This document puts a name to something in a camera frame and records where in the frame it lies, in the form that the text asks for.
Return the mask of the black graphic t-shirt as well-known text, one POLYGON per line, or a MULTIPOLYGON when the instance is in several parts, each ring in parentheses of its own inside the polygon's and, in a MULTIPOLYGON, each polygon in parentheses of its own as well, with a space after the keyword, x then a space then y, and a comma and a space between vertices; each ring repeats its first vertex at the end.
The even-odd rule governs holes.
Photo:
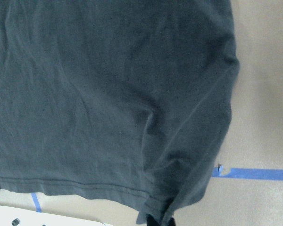
POLYGON ((239 68, 228 0, 0 0, 0 189, 173 226, 205 194, 239 68))

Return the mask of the brown paper table cover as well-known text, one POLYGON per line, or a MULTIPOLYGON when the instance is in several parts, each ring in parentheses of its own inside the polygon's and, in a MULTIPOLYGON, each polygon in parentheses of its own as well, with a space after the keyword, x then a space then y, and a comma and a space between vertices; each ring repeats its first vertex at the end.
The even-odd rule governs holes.
MULTIPOLYGON (((283 0, 230 0, 239 72, 231 122, 214 168, 283 171, 283 0)), ((0 189, 0 205, 106 222, 137 224, 138 211, 79 195, 0 189)), ((283 226, 283 181, 211 176, 195 204, 176 210, 179 226, 283 226)))

